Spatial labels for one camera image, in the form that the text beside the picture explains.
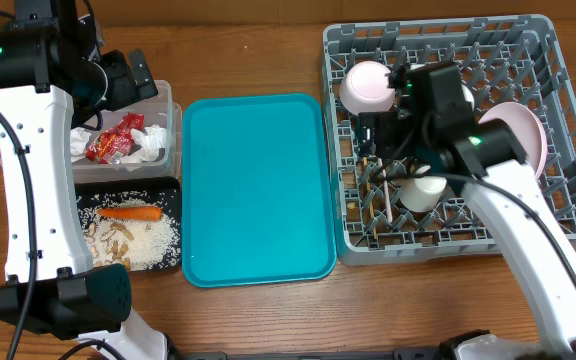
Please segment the white round plate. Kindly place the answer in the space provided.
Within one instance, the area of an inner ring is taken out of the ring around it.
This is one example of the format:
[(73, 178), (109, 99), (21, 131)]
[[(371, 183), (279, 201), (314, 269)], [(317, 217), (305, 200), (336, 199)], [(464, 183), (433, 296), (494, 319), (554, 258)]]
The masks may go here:
[(512, 130), (526, 151), (527, 161), (538, 179), (544, 171), (548, 154), (546, 133), (539, 118), (520, 103), (504, 102), (488, 110), (479, 123), (495, 119), (503, 120)]

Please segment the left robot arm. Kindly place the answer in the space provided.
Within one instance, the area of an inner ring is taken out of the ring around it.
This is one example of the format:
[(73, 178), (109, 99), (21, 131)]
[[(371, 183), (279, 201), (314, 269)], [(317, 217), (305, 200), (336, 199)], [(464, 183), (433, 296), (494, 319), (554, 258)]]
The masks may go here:
[(174, 359), (133, 309), (120, 264), (95, 267), (75, 199), (70, 132), (152, 98), (144, 54), (104, 52), (73, 0), (16, 0), (0, 30), (0, 160), (8, 218), (0, 320), (117, 359)]

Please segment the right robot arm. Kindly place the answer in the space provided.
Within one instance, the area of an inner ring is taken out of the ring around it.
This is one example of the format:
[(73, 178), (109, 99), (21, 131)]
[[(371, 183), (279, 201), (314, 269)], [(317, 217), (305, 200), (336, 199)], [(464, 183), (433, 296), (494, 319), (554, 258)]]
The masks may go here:
[(384, 163), (412, 157), (446, 179), (491, 233), (526, 298), (539, 342), (476, 330), (444, 341), (444, 359), (576, 359), (576, 251), (550, 211), (527, 153), (501, 119), (479, 123), (454, 62), (358, 79), (359, 148)]

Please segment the red snack wrapper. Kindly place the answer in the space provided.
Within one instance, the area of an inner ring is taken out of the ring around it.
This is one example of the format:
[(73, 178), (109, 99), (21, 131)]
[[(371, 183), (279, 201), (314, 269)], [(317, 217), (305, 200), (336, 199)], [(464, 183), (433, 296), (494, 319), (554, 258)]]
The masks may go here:
[(85, 157), (100, 164), (119, 164), (135, 144), (132, 130), (143, 130), (143, 114), (128, 113), (114, 127), (103, 131), (86, 149)]

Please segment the pink bowl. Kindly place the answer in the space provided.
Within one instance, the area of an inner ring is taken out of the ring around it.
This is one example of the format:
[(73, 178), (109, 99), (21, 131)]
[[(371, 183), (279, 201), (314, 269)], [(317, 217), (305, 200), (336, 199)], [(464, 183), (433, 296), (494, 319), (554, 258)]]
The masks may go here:
[(354, 65), (340, 85), (343, 107), (353, 115), (389, 111), (396, 98), (396, 90), (389, 87), (390, 73), (387, 66), (375, 61)]

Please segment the white cup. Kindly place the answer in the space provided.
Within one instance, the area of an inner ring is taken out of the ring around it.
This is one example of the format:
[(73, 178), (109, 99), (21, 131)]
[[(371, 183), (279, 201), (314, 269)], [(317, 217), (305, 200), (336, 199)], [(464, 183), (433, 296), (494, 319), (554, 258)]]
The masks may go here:
[(416, 213), (429, 212), (434, 209), (443, 195), (447, 180), (443, 177), (426, 176), (431, 167), (423, 165), (414, 172), (421, 178), (411, 178), (401, 181), (399, 203)]

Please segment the white plastic fork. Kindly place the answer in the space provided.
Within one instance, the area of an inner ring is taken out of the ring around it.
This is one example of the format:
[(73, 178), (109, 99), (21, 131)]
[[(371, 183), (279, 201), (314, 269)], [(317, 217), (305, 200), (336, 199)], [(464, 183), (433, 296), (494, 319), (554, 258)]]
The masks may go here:
[[(383, 160), (381, 158), (377, 159), (377, 163), (380, 167), (383, 166)], [(384, 177), (384, 178), (387, 176), (385, 169), (382, 169), (381, 174), (382, 174), (382, 177)], [(386, 218), (387, 218), (388, 223), (391, 223), (393, 221), (393, 214), (392, 214), (392, 207), (391, 207), (391, 200), (390, 200), (390, 189), (389, 189), (388, 181), (382, 182), (382, 190), (383, 190), (383, 194), (384, 194), (384, 208), (385, 208)]]

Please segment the white napkin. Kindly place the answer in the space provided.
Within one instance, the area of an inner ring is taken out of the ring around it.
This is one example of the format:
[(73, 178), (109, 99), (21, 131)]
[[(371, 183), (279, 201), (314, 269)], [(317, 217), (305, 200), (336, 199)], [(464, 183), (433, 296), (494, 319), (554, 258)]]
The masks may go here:
[(83, 128), (75, 128), (70, 131), (70, 153), (72, 157), (79, 157), (85, 154), (90, 137), (91, 133)]

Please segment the wooden chopstick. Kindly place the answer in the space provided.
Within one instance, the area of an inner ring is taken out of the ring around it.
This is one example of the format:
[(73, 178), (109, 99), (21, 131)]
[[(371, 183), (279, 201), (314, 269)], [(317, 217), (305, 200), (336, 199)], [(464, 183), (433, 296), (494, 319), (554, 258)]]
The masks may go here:
[(364, 193), (364, 206), (367, 210), (367, 233), (369, 234), (369, 240), (367, 241), (368, 247), (372, 247), (372, 242), (376, 242), (378, 240), (377, 234), (375, 233), (375, 225), (373, 221), (375, 220), (375, 212), (374, 212), (374, 205), (372, 203), (374, 195), (371, 190), (371, 182), (369, 180), (370, 171), (369, 171), (369, 161), (366, 157), (362, 158), (363, 160), (363, 170), (364, 174), (367, 176), (365, 181), (365, 193)]

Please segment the small white bowl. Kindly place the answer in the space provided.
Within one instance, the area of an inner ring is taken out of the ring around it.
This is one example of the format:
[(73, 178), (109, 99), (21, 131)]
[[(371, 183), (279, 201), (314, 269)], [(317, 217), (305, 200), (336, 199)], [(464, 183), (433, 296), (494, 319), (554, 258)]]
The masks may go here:
[(471, 105), (471, 108), (474, 109), (475, 99), (473, 93), (466, 85), (462, 84), (461, 87), (465, 100)]

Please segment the orange carrot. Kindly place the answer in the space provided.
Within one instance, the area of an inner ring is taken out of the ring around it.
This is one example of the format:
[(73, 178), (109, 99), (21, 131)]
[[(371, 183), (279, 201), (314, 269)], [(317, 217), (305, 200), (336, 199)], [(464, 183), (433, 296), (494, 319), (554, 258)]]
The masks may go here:
[(113, 219), (159, 221), (163, 216), (163, 210), (156, 206), (103, 208), (98, 209), (97, 214)]

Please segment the white tissue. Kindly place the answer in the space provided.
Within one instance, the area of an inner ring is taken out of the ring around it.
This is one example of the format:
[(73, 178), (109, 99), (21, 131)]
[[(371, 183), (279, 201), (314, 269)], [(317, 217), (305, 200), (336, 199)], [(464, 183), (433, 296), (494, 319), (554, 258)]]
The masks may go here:
[(168, 145), (167, 129), (159, 125), (148, 126), (144, 131), (131, 129), (130, 135), (138, 149), (122, 157), (122, 164), (153, 162), (159, 157), (159, 150)]

